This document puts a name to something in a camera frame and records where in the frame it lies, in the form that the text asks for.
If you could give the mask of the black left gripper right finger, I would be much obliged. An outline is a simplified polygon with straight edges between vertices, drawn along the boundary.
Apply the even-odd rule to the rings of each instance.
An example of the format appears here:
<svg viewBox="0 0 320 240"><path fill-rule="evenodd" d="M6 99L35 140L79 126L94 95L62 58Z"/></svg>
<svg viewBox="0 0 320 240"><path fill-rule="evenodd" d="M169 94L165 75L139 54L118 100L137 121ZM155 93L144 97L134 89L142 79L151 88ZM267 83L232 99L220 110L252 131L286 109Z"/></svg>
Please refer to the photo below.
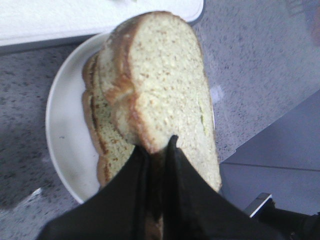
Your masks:
<svg viewBox="0 0 320 240"><path fill-rule="evenodd" d="M162 205L165 240L278 240L275 229L251 219L198 174L173 135L167 145Z"/></svg>

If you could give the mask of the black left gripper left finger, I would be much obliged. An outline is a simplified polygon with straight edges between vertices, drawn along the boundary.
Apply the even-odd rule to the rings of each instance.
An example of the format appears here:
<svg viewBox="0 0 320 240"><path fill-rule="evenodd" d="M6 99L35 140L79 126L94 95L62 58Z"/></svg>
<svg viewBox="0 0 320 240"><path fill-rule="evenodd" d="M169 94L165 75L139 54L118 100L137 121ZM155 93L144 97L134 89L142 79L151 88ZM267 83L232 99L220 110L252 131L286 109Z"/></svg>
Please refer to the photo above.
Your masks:
<svg viewBox="0 0 320 240"><path fill-rule="evenodd" d="M137 146L119 173L95 196L49 221L39 240L144 240L148 153Z"/></svg>

